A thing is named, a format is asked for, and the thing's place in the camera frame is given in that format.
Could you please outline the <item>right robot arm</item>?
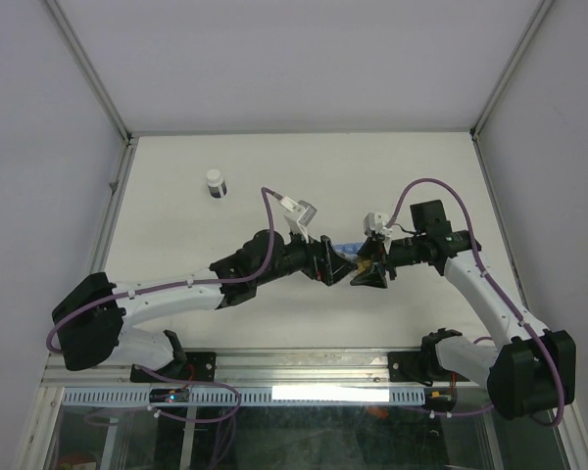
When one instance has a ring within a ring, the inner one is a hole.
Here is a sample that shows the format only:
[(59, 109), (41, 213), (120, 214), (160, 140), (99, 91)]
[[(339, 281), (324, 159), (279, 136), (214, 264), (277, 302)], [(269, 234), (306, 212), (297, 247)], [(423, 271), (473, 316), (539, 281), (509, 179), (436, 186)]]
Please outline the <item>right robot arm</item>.
[(491, 346), (440, 328), (424, 336), (402, 374), (425, 386), (456, 373), (486, 389), (494, 408), (512, 420), (573, 403), (576, 344), (552, 331), (496, 283), (470, 231), (453, 230), (441, 201), (411, 207), (414, 229), (393, 239), (390, 217), (370, 212), (357, 256), (364, 268), (354, 286), (385, 289), (399, 267), (428, 264), (464, 297), (485, 326)]

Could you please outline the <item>white cap pill bottle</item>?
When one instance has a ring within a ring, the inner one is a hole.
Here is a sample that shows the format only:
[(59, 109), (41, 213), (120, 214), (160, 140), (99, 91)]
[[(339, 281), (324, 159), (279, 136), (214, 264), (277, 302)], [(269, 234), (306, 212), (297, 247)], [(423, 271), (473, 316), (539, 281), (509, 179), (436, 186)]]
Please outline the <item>white cap pill bottle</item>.
[(222, 199), (227, 194), (226, 183), (222, 173), (215, 168), (207, 171), (207, 187), (210, 195), (215, 199)]

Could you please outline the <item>blue weekly pill organizer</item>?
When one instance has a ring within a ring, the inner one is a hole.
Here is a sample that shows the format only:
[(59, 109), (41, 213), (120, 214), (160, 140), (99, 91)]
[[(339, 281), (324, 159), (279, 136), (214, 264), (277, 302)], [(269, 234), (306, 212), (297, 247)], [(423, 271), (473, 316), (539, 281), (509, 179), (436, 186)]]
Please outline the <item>blue weekly pill organizer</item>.
[(335, 252), (346, 258), (346, 259), (356, 259), (358, 257), (358, 252), (364, 245), (363, 242), (357, 243), (345, 243), (345, 244), (335, 244), (333, 246)]

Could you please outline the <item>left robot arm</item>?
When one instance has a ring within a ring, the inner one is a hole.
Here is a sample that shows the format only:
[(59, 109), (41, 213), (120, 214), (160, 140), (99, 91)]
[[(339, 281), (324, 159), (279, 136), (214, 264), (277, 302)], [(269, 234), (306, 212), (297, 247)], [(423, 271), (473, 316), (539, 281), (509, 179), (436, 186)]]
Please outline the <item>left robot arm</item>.
[(356, 267), (326, 236), (284, 241), (262, 230), (232, 255), (173, 280), (121, 284), (104, 272), (86, 276), (54, 308), (49, 339), (59, 343), (54, 351), (70, 371), (117, 361), (145, 366), (170, 381), (186, 365), (179, 339), (170, 330), (147, 332), (140, 324), (238, 306), (254, 299), (259, 287), (297, 272), (332, 286)]

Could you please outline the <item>amber pill bottle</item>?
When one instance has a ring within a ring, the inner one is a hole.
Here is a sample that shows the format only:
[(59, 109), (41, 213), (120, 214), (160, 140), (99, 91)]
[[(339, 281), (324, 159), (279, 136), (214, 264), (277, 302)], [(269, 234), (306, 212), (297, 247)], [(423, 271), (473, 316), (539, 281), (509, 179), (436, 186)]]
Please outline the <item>amber pill bottle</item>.
[(357, 261), (357, 271), (359, 273), (369, 270), (372, 266), (372, 261), (370, 259), (359, 259)]

